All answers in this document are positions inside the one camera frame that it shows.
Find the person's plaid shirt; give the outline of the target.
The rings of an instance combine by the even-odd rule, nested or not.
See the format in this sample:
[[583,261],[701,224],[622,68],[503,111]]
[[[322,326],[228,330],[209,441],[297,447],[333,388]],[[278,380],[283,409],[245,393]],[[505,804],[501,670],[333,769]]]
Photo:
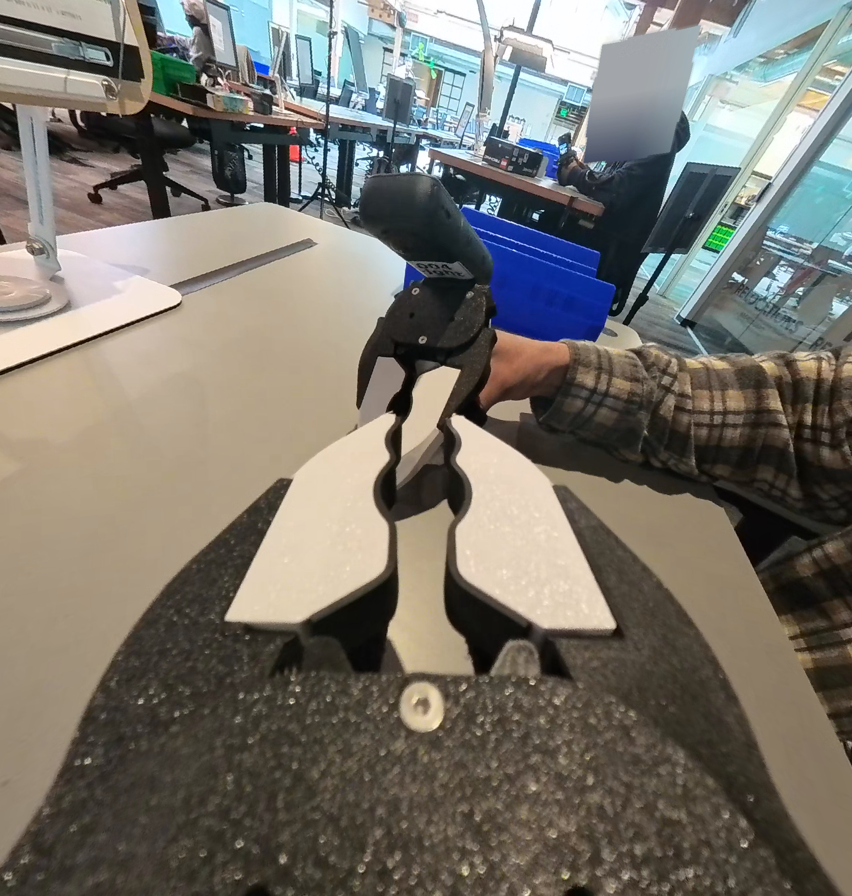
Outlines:
[[852,525],[790,537],[756,574],[852,765]]

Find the wooden work table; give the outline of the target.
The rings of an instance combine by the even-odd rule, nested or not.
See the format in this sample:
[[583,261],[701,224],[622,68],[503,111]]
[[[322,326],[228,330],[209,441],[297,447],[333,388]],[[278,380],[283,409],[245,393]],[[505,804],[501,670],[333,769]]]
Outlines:
[[502,186],[518,194],[554,203],[566,211],[577,211],[594,218],[599,218],[604,213],[602,203],[584,196],[572,187],[559,185],[547,176],[530,177],[495,168],[472,151],[432,147],[428,150],[428,156],[431,162],[463,171],[492,186]]

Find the person's right forearm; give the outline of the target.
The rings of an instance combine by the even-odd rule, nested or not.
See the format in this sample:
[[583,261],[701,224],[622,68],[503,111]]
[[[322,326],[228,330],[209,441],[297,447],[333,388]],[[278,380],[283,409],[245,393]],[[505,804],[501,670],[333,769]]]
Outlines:
[[566,346],[562,387],[531,400],[545,429],[821,523],[852,524],[852,346],[696,357],[651,344]]

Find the blue plastic bin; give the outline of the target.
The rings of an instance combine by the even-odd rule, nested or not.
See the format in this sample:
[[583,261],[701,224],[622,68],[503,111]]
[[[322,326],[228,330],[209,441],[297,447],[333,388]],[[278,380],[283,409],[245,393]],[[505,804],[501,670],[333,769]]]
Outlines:
[[490,237],[506,238],[517,244],[548,253],[558,259],[566,259],[568,262],[587,268],[590,276],[597,276],[600,254],[591,248],[555,237],[542,230],[489,215],[472,207],[464,206],[462,214],[475,230]]
[[533,340],[594,342],[605,324],[615,287],[597,277],[583,247],[577,258],[484,230],[477,234],[494,262],[491,294],[498,330]]

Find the person's right hand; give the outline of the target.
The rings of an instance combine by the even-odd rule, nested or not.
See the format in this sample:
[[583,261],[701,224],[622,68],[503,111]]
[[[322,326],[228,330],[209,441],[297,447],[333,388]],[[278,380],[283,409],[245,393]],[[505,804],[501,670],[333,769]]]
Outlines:
[[510,400],[554,398],[572,361],[567,342],[542,342],[498,330],[489,376],[478,397],[488,411]]

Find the black tablet on stand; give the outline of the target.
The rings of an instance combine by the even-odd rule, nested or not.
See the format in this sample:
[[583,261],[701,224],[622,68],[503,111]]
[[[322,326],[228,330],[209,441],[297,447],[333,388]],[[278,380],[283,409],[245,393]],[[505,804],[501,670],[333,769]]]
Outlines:
[[648,302],[651,289],[672,256],[689,252],[739,173],[739,167],[699,162],[688,162],[681,170],[644,243],[644,252],[662,257],[629,308],[624,325],[631,324]]

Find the small black monitor on stand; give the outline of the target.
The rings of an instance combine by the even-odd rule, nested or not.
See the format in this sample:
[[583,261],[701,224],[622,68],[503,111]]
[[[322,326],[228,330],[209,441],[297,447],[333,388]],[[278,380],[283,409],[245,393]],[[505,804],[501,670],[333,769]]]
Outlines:
[[416,83],[413,79],[390,74],[383,106],[383,118],[390,123],[387,149],[380,172],[399,173],[416,168],[419,154],[417,134],[411,131],[412,107]]

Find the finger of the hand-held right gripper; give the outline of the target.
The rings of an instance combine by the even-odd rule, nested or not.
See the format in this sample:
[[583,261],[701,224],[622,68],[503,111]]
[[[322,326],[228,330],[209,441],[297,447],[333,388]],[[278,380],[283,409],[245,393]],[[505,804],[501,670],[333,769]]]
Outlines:
[[459,375],[452,367],[435,367],[417,378],[402,426],[397,488],[411,481],[440,451],[444,438],[440,421]]
[[405,378],[406,372],[395,358],[377,359],[358,410],[358,428],[390,410],[394,398],[405,385]]

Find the wooden desk with black legs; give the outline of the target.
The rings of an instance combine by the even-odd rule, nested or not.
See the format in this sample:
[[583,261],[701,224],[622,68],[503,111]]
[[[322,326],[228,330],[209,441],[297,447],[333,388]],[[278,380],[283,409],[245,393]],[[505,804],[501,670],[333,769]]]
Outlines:
[[303,144],[313,132],[323,132],[323,122],[309,115],[279,110],[269,116],[222,111],[157,93],[151,94],[141,113],[174,118],[179,123],[201,122],[209,143],[262,146],[264,200],[286,208],[293,199],[289,147]]

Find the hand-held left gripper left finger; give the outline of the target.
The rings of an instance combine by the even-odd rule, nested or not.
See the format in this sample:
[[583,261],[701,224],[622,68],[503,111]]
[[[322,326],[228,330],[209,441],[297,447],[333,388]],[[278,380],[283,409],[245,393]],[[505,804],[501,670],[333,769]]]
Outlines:
[[296,472],[224,621],[343,644],[386,636],[398,604],[389,508],[400,426],[384,413]]

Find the black box with red print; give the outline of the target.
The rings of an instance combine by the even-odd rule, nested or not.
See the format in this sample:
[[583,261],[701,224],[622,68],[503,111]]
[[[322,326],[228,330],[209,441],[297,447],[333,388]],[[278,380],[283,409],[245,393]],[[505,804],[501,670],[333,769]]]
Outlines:
[[547,167],[542,151],[491,136],[483,146],[482,161],[490,167],[529,178],[541,175]]

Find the black office chair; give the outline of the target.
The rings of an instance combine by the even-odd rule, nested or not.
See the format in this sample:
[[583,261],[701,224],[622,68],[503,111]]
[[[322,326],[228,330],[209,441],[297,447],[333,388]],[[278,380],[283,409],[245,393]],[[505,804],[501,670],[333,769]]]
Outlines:
[[100,142],[109,141],[116,148],[128,151],[137,160],[136,165],[94,185],[87,193],[91,204],[101,205],[104,191],[114,192],[122,186],[142,183],[147,189],[154,219],[172,215],[171,197],[189,196],[200,204],[202,210],[210,210],[211,205],[206,196],[181,185],[169,176],[166,154],[189,149],[196,143],[194,136],[184,125],[169,118],[153,117],[148,113],[119,117],[84,111],[70,113],[70,120],[84,137]]

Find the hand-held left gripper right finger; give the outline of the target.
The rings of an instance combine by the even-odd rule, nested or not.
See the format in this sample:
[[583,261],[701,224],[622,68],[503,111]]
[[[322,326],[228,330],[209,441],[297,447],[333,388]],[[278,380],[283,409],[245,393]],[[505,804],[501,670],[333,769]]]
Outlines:
[[447,617],[470,651],[617,630],[551,481],[464,417],[447,422]]

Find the green crate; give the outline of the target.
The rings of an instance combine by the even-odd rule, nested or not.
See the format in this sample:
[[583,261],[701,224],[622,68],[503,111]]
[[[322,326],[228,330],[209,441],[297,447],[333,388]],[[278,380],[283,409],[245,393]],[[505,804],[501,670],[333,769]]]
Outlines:
[[192,63],[155,50],[150,51],[150,58],[152,92],[166,95],[176,90],[176,84],[196,84],[196,69]]

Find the white panel with wood edge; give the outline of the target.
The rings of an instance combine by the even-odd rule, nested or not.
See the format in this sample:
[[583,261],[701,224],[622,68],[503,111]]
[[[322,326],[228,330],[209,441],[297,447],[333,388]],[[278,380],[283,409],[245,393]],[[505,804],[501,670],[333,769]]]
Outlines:
[[135,1],[0,1],[0,103],[128,116],[153,66]]

